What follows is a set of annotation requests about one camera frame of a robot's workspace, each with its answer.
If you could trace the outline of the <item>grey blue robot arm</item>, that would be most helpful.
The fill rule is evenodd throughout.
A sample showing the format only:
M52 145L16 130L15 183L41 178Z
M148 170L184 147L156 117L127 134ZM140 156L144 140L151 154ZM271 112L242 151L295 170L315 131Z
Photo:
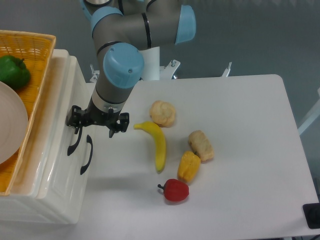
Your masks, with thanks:
M99 77L86 109L72 106L66 125L77 135L91 125L105 126L112 136L125 132L129 114L122 109L142 78L142 51L191 41L196 17L179 0L83 0L90 20Z

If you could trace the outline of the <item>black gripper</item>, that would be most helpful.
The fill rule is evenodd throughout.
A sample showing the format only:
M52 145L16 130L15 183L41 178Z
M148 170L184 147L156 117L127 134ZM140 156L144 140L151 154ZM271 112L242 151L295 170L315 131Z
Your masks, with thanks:
M84 110L77 105L72 105L69 110L65 124L74 128L74 134L82 132L83 127L91 125L105 126L109 129L109 138L114 134L125 133L130 123L130 114L128 112L116 112L114 108L107 107L100 110L93 101L90 101L87 109Z

